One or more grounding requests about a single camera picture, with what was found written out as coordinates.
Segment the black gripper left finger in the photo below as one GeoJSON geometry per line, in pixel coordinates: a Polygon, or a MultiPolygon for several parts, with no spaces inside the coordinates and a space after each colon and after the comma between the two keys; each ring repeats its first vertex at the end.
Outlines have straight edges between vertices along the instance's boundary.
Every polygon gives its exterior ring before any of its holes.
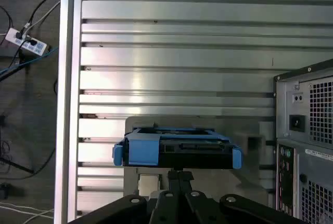
{"type": "Polygon", "coordinates": [[[131,194],[98,208],[71,223],[181,223],[181,172],[168,172],[169,189],[157,198],[131,194]]]}

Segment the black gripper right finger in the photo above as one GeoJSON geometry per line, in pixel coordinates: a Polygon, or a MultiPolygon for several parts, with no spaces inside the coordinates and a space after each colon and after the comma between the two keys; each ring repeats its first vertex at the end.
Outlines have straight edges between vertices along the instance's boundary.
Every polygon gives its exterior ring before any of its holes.
{"type": "Polygon", "coordinates": [[[236,194],[226,194],[218,201],[194,190],[191,172],[178,173],[181,223],[304,223],[258,202],[236,194]]]}

